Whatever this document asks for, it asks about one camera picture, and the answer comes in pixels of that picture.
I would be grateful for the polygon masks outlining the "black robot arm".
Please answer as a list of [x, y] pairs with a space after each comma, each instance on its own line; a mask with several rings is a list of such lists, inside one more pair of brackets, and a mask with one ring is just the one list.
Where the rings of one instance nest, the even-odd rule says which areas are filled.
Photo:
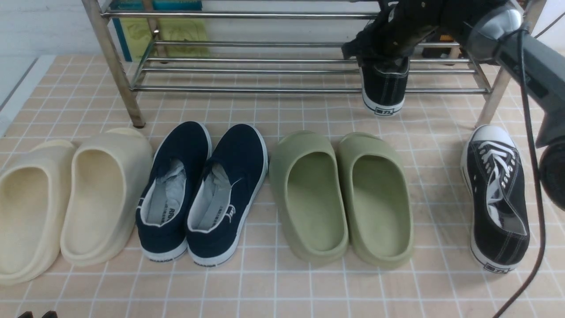
[[[564, 57], [512, 8], [440, 0], [462, 60], [412, 58], [404, 108], [362, 102], [353, 40], [379, 7], [202, 1], [129, 10], [79, 0], [24, 18], [41, 40], [96, 46], [44, 65], [1, 135], [1, 316], [562, 318], [563, 181], [539, 185], [564, 135]], [[153, 154], [202, 161], [260, 143], [251, 204], [150, 261], [138, 201]]]

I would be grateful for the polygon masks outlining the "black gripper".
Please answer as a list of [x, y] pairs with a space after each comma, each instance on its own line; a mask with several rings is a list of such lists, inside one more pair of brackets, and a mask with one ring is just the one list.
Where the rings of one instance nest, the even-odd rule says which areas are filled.
[[374, 20], [341, 46], [345, 60], [355, 58], [359, 66], [401, 67], [436, 30], [464, 44], [462, 0], [380, 0], [379, 5]]

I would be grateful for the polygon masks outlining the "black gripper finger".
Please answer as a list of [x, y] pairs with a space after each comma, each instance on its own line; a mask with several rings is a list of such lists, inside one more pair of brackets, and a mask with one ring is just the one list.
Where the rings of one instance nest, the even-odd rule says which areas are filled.
[[42, 315], [41, 318], [58, 318], [58, 314], [54, 310], [50, 310]]

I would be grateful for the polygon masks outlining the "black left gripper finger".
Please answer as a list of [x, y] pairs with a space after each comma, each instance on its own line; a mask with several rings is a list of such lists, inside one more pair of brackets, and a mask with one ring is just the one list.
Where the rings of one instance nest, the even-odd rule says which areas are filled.
[[18, 316], [18, 318], [34, 318], [34, 314], [31, 311], [26, 311]]

